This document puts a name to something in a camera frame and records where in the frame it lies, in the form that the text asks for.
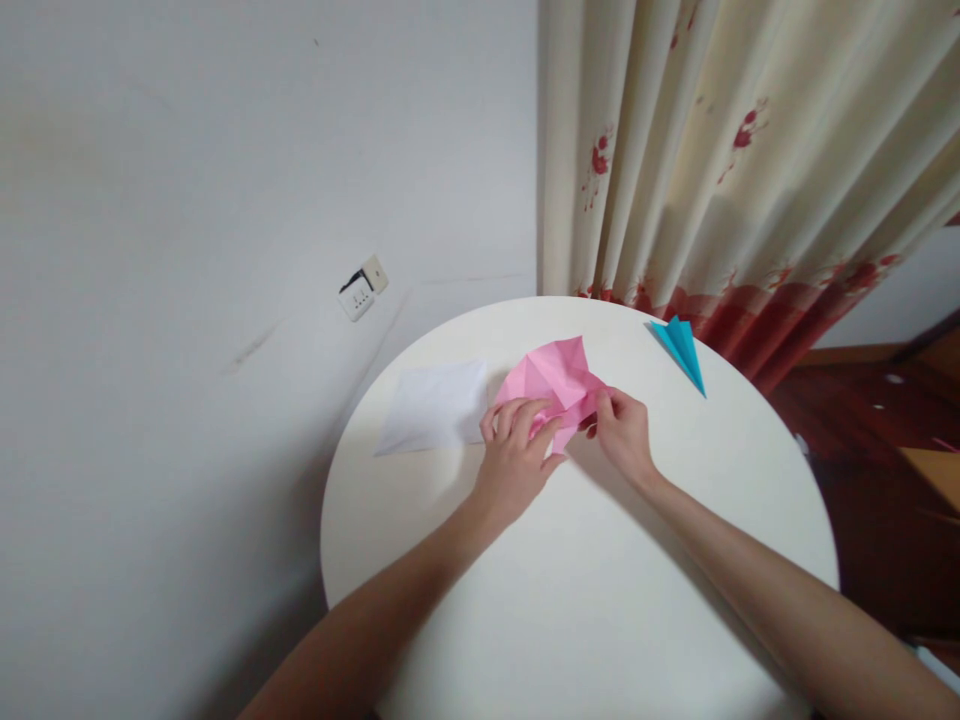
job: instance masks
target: wooden floor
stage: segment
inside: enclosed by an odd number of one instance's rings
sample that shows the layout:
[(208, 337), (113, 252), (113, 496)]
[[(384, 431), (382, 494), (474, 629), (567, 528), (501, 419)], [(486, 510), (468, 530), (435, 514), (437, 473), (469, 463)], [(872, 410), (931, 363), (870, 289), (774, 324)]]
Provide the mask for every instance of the wooden floor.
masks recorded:
[(922, 366), (800, 367), (770, 402), (810, 447), (844, 595), (901, 637), (960, 640), (958, 513), (897, 449), (960, 448), (956, 388), (939, 380)]

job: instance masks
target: floral curtain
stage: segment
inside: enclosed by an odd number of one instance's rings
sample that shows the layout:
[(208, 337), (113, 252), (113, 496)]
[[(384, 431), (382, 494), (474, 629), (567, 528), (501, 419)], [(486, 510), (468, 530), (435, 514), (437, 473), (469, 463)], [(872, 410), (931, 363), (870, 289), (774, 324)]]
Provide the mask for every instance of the floral curtain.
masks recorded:
[(960, 209), (956, 0), (563, 0), (545, 294), (663, 319), (768, 391)]

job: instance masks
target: left hand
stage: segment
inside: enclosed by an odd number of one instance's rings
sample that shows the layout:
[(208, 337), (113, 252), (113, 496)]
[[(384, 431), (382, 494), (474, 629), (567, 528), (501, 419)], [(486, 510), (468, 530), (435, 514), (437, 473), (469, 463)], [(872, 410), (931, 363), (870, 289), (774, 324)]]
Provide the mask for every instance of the left hand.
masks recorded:
[(567, 459), (557, 453), (544, 459), (560, 429), (560, 418), (546, 423), (530, 438), (534, 417), (549, 406), (549, 400), (518, 398), (490, 408), (480, 421), (487, 450), (467, 503), (498, 532), (523, 514), (553, 471)]

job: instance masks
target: white wall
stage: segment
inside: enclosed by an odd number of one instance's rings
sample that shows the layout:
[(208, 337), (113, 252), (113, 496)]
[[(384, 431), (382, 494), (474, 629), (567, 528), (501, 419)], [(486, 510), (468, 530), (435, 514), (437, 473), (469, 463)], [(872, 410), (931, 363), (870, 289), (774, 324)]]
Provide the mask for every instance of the white wall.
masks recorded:
[(933, 233), (814, 347), (909, 342), (960, 307), (960, 227)]
[(169, 5), (0, 6), (4, 718), (233, 712), (358, 384), (534, 292), (534, 0)]

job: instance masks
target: white paper sheet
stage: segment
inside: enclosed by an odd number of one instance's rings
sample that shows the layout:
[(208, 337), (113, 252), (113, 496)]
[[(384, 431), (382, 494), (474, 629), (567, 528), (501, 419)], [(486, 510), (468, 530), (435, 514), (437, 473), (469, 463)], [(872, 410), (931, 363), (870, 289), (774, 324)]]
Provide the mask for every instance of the white paper sheet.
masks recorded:
[(485, 360), (405, 370), (374, 455), (483, 442), (486, 411)]

